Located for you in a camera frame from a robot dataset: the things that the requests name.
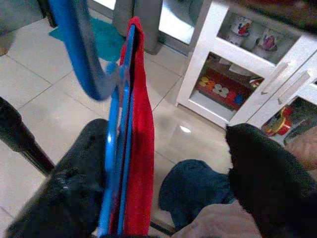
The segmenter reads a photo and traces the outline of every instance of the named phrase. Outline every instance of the black padded cushion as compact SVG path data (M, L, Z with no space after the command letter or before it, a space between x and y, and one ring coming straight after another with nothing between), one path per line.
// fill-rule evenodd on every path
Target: black padded cushion
M97 227L104 190L106 127L104 119L85 126L5 237L89 237Z
M263 237L317 237L317 184L296 158L262 131L228 126L231 189Z

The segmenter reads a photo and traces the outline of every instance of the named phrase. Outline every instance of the red towel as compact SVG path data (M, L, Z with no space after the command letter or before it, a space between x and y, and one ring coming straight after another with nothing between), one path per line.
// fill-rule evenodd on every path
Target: red towel
M144 71L144 34L138 17L130 20L128 29L132 24L136 26L136 49L132 60L134 63L133 129L124 234L147 235L151 222L153 196L154 124ZM123 64L125 52L124 45L120 64Z

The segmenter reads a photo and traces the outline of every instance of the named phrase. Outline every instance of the white cabinet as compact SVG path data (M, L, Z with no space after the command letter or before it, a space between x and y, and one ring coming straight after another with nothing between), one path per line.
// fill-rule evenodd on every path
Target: white cabinet
M177 102L221 127L247 122L316 50L315 38L214 0Z
M281 145L317 126L316 65L317 53L277 90L248 123L262 128Z

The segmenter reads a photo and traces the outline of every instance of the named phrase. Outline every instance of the drawer handle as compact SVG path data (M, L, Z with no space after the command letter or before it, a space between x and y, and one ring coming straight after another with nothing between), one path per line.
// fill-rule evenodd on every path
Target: drawer handle
M276 73L274 75L274 77L271 78L270 83L268 83L268 85L263 89L262 94L266 94L268 92L270 92L273 88L273 83L275 82L275 79L288 67L289 63L280 63L276 69Z
M304 85L304 83L310 78L308 71L305 71L301 74L301 76L298 77L298 79L295 81L295 83L292 84L279 98L278 103L283 104L287 103L292 95L298 91L300 87Z

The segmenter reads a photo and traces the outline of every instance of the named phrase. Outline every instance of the blue mat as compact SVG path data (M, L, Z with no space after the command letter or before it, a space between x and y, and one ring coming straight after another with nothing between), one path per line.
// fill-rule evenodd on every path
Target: blue mat
M98 56L106 61L117 61L120 57L124 38L114 26L104 21L91 17L91 24L95 35ZM49 35L63 41L63 34L58 28L51 31Z

